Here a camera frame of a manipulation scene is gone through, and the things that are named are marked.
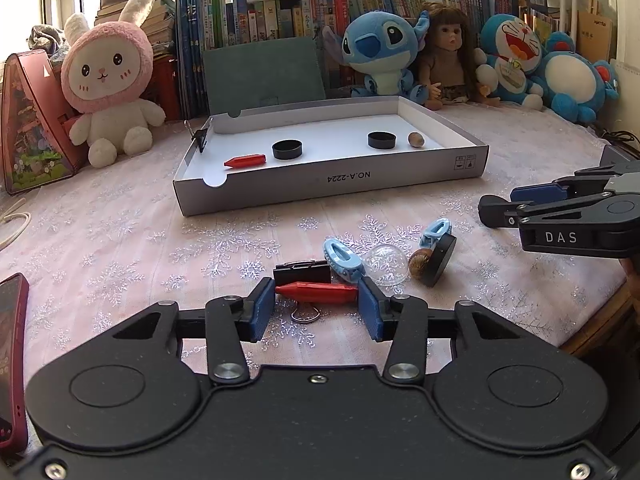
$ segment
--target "doll with brown hair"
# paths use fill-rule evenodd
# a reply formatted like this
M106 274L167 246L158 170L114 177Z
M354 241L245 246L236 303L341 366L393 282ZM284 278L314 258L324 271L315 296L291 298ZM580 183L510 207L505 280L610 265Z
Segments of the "doll with brown hair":
M425 47L415 60L418 82L429 89L424 106L440 110L445 104L475 101L497 106L500 98L488 98L491 89L476 77L474 46L464 13L443 4L425 3L430 26Z

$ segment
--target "blue plush toy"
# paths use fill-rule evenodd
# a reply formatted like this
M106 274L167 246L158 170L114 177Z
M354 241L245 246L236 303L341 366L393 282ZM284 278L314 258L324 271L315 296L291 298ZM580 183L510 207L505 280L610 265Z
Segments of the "blue plush toy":
M546 105L572 123L593 123L606 98L618 98L618 80L606 61L591 64L575 53L574 41L554 32L546 42L548 54L533 78L545 91Z
M324 47L340 64L365 74L364 88L354 88L352 97L401 95L422 104L428 89L414 85L407 69L424 48L429 28L429 13L420 14L415 27L389 12L367 12L347 27L344 37L336 36L329 27L322 31Z
M496 14L484 24L480 45L474 52L476 77L491 89L491 97L541 110L543 89L528 77L543 55L533 30L516 16Z

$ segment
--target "plush toy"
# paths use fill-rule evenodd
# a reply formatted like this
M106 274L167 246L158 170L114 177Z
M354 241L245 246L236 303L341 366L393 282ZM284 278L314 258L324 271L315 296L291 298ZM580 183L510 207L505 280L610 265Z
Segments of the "plush toy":
M532 78L544 89L546 105L572 123L593 123L605 99L618 98L615 70L606 61L591 64L576 54L574 41L564 32L554 32L546 50Z
M344 37L329 27L322 30L324 47L340 64L365 74L364 88L354 88L352 97L401 95L422 104L428 97L425 86L414 85L407 69L424 48L429 14L422 12L415 27L389 12L367 12L347 27Z
M481 84L492 88L491 97L541 110L543 89L528 77L543 55L533 30L515 16L496 14L484 24L480 45L475 50L476 75Z
M148 126L160 126L164 111L139 99L151 79L153 50L140 25L155 0L129 0L117 22L91 30L84 15L66 20L71 48L62 65L62 91L73 108L84 113L71 127L76 146L89 144L96 168L113 164L118 153L137 155L152 145Z
M495 90L497 80L493 87L480 85L477 80L473 40L465 14L439 3L425 4L425 10L430 26L425 47L415 63L418 82L429 89L424 105L430 110L469 100L497 105L500 98L486 97Z

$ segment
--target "red crayon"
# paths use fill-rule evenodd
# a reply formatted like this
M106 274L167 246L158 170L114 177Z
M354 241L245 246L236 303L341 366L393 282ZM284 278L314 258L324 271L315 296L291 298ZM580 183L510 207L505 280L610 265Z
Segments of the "red crayon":
M225 162L225 166L230 168L250 168L252 166L260 166L267 161L264 155L245 155L235 156Z
M277 286L276 293L300 303L351 303L358 299L358 286L295 282Z

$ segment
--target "doraemon's open mouth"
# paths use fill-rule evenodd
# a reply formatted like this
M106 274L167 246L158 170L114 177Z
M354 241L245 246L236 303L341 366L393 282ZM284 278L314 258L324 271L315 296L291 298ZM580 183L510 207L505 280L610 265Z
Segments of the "doraemon's open mouth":
M509 45L514 56L521 60L529 60L536 57L536 53L533 49L525 43L521 38L505 32L504 35L507 38L507 44Z

